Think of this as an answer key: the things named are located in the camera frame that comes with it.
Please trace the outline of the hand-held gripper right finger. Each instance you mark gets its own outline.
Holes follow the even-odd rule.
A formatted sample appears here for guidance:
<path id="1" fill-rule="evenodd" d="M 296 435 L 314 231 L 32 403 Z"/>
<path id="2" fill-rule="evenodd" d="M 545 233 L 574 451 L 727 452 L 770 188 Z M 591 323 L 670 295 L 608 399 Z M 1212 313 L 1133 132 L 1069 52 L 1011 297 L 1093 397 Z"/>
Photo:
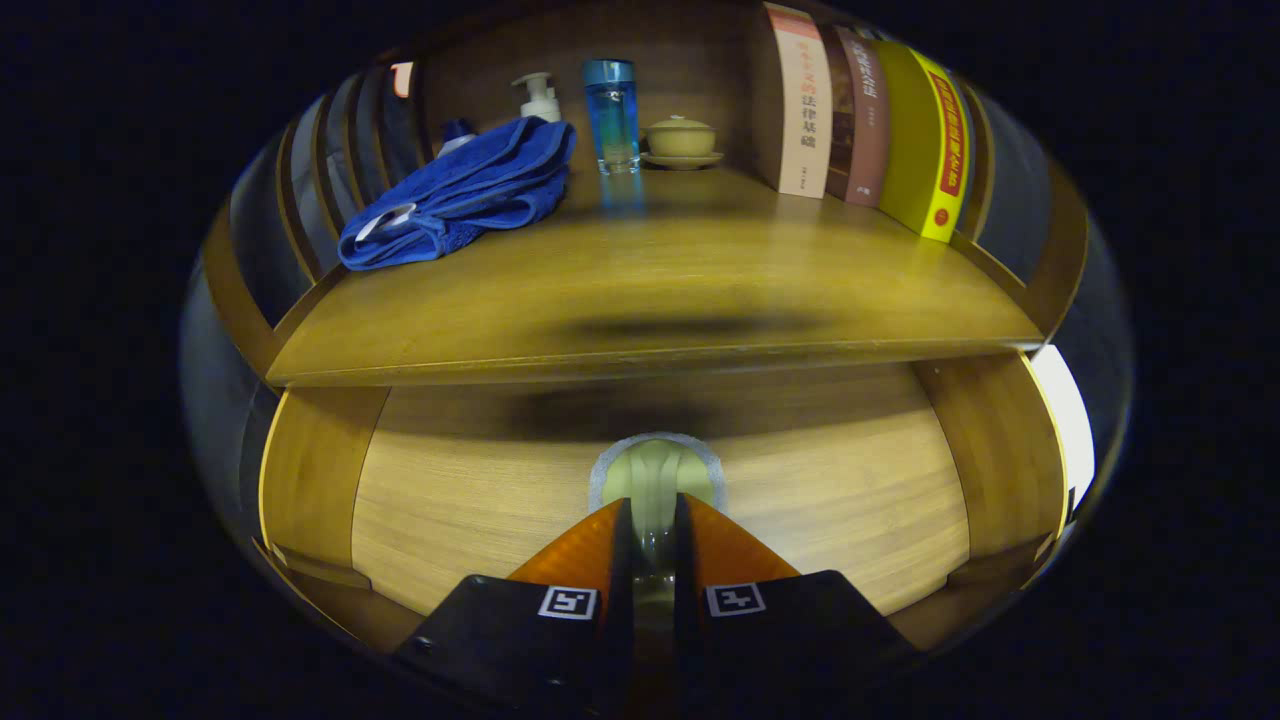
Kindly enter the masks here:
<path id="1" fill-rule="evenodd" d="M 675 510 L 686 719 L 831 719 L 924 655 L 840 571 L 803 573 L 712 505 Z"/>

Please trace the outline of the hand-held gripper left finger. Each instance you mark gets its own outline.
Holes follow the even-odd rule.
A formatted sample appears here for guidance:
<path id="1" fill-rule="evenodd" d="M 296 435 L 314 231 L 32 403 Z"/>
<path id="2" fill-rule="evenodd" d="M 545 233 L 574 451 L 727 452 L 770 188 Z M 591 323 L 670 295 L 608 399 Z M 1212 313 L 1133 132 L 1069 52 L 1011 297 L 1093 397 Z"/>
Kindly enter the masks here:
<path id="1" fill-rule="evenodd" d="M 394 662 L 486 719 L 614 716 L 632 665 L 632 537 L 617 500 L 508 577 L 466 577 Z"/>

